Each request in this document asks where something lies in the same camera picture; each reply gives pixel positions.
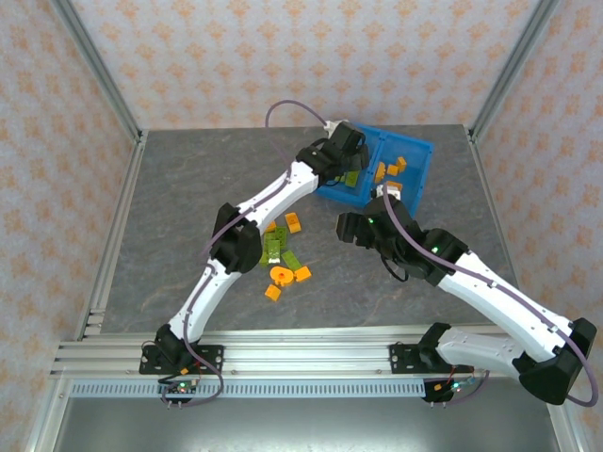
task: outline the toy block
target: toy block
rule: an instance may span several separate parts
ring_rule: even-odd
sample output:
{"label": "toy block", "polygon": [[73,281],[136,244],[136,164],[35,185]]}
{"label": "toy block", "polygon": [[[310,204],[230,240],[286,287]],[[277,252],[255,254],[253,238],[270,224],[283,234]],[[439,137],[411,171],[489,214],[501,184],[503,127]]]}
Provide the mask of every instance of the toy block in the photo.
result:
{"label": "toy block", "polygon": [[289,269],[291,269],[293,271],[297,271],[300,268],[302,268],[302,264],[300,264],[300,261],[298,261],[298,258],[295,257],[295,254],[293,254],[293,251],[291,251],[291,250],[285,251],[283,254],[281,254],[281,257],[283,258],[286,266],[288,266]]}
{"label": "toy block", "polygon": [[276,234],[276,239],[281,242],[281,250],[284,250],[286,247],[286,227],[278,226],[274,233]]}
{"label": "toy block", "polygon": [[360,171],[349,171],[346,173],[346,186],[354,188],[358,184],[358,176]]}
{"label": "toy block", "polygon": [[399,192],[402,192],[402,184],[399,182],[394,182],[394,181],[387,181],[385,182],[388,186],[394,186],[395,188],[397,188],[399,190]]}
{"label": "toy block", "polygon": [[266,295],[272,301],[276,302],[279,300],[279,297],[281,296],[281,289],[279,289],[277,286],[271,284],[268,286],[268,289],[266,289],[266,292],[264,293],[264,295]]}
{"label": "toy block", "polygon": [[385,163],[379,162],[379,166],[377,167],[377,171],[375,171],[375,184],[378,184],[385,177]]}
{"label": "toy block", "polygon": [[269,264],[281,263],[281,242],[278,240],[267,240],[266,247],[268,252]]}
{"label": "toy block", "polygon": [[397,176],[398,175],[398,167],[396,165],[389,165],[387,167],[387,174],[390,176]]}
{"label": "toy block", "polygon": [[295,212],[285,215],[286,225],[289,227],[289,232],[294,234],[302,230],[300,220]]}
{"label": "toy block", "polygon": [[398,157],[398,162],[396,162],[396,165],[398,165],[399,172],[404,172],[404,170],[406,170],[406,160],[404,157]]}
{"label": "toy block", "polygon": [[264,234],[264,244],[269,240],[278,240],[279,237],[276,236],[276,233],[265,233]]}
{"label": "toy block", "polygon": [[276,285],[287,287],[293,283],[293,272],[282,266],[274,266],[270,270],[270,277]]}
{"label": "toy block", "polygon": [[268,252],[262,251],[262,257],[260,257],[260,266],[268,266]]}
{"label": "toy block", "polygon": [[307,266],[303,266],[295,272],[295,281],[297,281],[298,283],[301,283],[302,281],[305,281],[311,277],[312,273],[310,273],[310,268],[308,268]]}

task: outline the orange gear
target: orange gear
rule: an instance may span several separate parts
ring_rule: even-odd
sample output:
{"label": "orange gear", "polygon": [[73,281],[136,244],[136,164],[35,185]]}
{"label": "orange gear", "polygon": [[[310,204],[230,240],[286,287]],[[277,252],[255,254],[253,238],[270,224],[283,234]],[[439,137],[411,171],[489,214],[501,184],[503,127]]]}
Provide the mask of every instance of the orange gear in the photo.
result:
{"label": "orange gear", "polygon": [[276,285],[286,287],[293,283],[293,272],[282,266],[274,266],[270,270],[270,277]]}

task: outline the green block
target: green block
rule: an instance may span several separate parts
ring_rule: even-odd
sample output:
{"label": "green block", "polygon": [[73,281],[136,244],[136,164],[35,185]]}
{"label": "green block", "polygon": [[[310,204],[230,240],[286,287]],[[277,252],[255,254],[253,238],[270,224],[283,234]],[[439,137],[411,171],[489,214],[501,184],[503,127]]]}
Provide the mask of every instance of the green block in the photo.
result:
{"label": "green block", "polygon": [[351,186],[354,188],[356,184],[358,184],[358,176],[360,175],[360,171],[348,171],[346,173],[346,186]]}
{"label": "green block", "polygon": [[268,266],[268,252],[264,250],[262,257],[260,257],[260,266]]}
{"label": "green block", "polygon": [[278,240],[267,240],[268,263],[280,264],[281,262],[281,242]]}
{"label": "green block", "polygon": [[285,251],[283,254],[281,254],[281,257],[283,257],[283,260],[285,261],[286,266],[288,266],[291,271],[297,271],[300,268],[302,268],[302,264],[300,264],[300,261],[298,261],[298,258],[295,257],[295,254],[293,254],[293,251],[291,251],[291,250]]}
{"label": "green block", "polygon": [[274,233],[276,234],[276,238],[278,239],[278,241],[281,242],[281,250],[284,250],[286,247],[286,227],[277,226],[276,231],[274,231]]}
{"label": "green block", "polygon": [[279,237],[276,236],[275,232],[264,234],[264,243],[266,243],[269,240],[278,240],[278,239],[279,239]]}

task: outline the gray floor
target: gray floor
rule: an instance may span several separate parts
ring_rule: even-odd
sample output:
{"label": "gray floor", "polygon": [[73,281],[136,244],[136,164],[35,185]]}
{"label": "gray floor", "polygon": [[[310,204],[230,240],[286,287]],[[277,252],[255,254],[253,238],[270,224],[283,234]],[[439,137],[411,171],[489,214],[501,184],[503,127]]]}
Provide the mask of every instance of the gray floor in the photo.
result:
{"label": "gray floor", "polygon": [[64,419],[56,452],[559,451],[546,405],[508,379],[445,410],[418,398],[223,398],[181,411],[82,398]]}
{"label": "gray floor", "polygon": [[[416,219],[465,241],[509,281],[507,265],[461,125],[386,127],[434,144]],[[291,158],[322,137],[317,128],[273,129]],[[182,306],[200,276],[200,256],[218,208],[250,198],[284,170],[262,129],[151,132],[106,307],[103,332],[156,331]],[[278,303],[264,291],[269,272],[239,279],[207,324],[208,331],[477,323],[470,306],[425,282],[401,284],[375,251],[338,242],[337,215],[348,206],[310,195],[295,211],[302,232],[289,248],[313,277],[287,287]]]}

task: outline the metal plate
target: metal plate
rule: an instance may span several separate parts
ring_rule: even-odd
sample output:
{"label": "metal plate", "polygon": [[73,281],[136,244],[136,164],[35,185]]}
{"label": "metal plate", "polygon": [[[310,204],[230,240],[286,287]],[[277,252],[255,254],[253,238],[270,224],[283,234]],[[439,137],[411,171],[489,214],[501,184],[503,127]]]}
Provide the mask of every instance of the metal plate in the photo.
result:
{"label": "metal plate", "polygon": [[[214,365],[220,372],[224,362],[224,346],[196,345],[193,349],[199,356]],[[201,372],[211,372],[203,364],[200,366]],[[149,344],[142,348],[142,357],[140,358],[139,373],[141,375],[166,375],[176,374],[180,369],[171,364],[165,356],[159,351],[156,345]]]}
{"label": "metal plate", "polygon": [[43,452],[559,452],[546,404],[509,379],[445,410],[416,397],[73,398]]}

